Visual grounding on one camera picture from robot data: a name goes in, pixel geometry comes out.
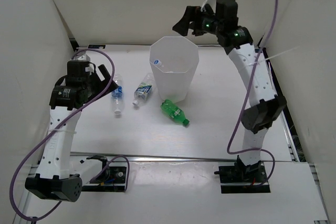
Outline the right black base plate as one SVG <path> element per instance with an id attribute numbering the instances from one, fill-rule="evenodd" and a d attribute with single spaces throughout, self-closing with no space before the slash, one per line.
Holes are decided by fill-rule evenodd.
<path id="1" fill-rule="evenodd" d="M 235 162 L 219 163 L 214 175 L 219 176 L 222 194 L 271 193 L 263 162 L 245 166 L 238 157 Z"/>

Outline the clear bottle white green label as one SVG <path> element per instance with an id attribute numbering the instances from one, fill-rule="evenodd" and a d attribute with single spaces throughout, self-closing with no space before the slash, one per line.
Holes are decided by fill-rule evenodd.
<path id="1" fill-rule="evenodd" d="M 144 105 L 150 95 L 154 92 L 156 88 L 156 83 L 154 80 L 153 73 L 148 73 L 144 79 L 140 82 L 138 87 L 134 92 L 134 99 L 132 104 L 134 107 L 139 107 Z"/>

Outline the clear bottle red blue label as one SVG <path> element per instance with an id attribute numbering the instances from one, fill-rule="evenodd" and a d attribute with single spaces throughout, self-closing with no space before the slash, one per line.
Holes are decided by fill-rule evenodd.
<path id="1" fill-rule="evenodd" d="M 173 73 L 173 71 L 167 71 L 164 67 L 164 64 L 158 59 L 154 60 L 153 64 L 164 73 Z"/>

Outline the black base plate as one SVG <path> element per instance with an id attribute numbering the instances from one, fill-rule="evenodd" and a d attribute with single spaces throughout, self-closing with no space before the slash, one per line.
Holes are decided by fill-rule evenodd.
<path id="1" fill-rule="evenodd" d="M 263 162 L 245 166 L 238 157 L 235 162 L 219 163 L 214 175 L 219 176 L 222 194 L 271 193 Z"/>
<path id="2" fill-rule="evenodd" d="M 112 162 L 123 159 L 124 166 L 111 166 Z M 128 188 L 130 162 L 126 156 L 118 155 L 108 160 L 106 156 L 92 155 L 86 160 L 97 160 L 101 162 L 103 172 L 86 185 L 83 185 L 82 192 L 101 193 L 125 193 Z"/>

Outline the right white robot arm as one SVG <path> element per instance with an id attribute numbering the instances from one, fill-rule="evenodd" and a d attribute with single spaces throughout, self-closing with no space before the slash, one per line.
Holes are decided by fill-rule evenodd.
<path id="1" fill-rule="evenodd" d="M 261 53 L 255 52 L 249 30 L 238 24 L 237 13 L 236 0 L 216 0 L 215 8 L 187 6 L 172 29 L 181 36 L 190 30 L 194 36 L 215 35 L 244 83 L 246 97 L 237 122 L 245 128 L 243 149 L 236 151 L 233 174 L 247 182 L 260 172 L 265 136 L 287 101 L 273 90 L 266 64 L 258 61 Z"/>

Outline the green plastic bottle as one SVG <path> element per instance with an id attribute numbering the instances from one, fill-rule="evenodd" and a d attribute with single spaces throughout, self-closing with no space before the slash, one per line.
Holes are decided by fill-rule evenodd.
<path id="1" fill-rule="evenodd" d="M 160 106 L 162 112 L 168 116 L 173 122 L 179 125 L 188 126 L 190 121 L 186 118 L 183 110 L 179 108 L 171 100 L 166 99 Z"/>

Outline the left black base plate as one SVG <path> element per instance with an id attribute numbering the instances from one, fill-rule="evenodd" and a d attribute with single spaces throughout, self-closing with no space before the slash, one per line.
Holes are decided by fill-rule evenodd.
<path id="1" fill-rule="evenodd" d="M 124 166 L 111 166 L 112 162 L 123 159 Z M 92 155 L 86 160 L 97 160 L 101 162 L 103 172 L 86 185 L 83 185 L 82 192 L 101 193 L 125 193 L 128 188 L 130 162 L 126 156 L 118 155 L 108 160 L 106 156 Z"/>

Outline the white octagonal plastic bin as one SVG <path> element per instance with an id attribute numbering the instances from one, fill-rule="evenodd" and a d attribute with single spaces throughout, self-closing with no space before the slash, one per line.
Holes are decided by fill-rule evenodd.
<path id="1" fill-rule="evenodd" d="M 173 73 L 164 73 L 154 66 L 156 59 Z M 150 46 L 149 62 L 161 99 L 183 101 L 199 63 L 198 46 L 182 36 L 166 36 Z"/>

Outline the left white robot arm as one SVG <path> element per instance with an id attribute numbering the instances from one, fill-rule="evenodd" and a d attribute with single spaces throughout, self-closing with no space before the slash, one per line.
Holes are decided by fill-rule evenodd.
<path id="1" fill-rule="evenodd" d="M 25 181 L 25 188 L 38 198 L 75 202 L 85 184 L 108 180 L 107 157 L 93 155 L 71 164 L 70 153 L 80 108 L 115 90 L 110 78 L 106 67 L 96 66 L 83 51 L 67 63 L 67 74 L 56 82 L 49 102 L 51 137 L 35 175 Z"/>

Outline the aluminium rail bar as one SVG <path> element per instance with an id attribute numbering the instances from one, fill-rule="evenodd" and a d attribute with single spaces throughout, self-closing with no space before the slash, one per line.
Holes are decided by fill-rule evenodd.
<path id="1" fill-rule="evenodd" d="M 114 153 L 86 153 L 86 152 L 71 152 L 71 156 L 93 156 L 101 155 L 106 157 L 125 156 L 129 161 L 134 162 L 219 162 L 233 163 L 235 159 L 222 158 L 201 158 L 201 157 L 174 157 L 174 156 L 153 156 L 153 155 L 128 155 Z"/>

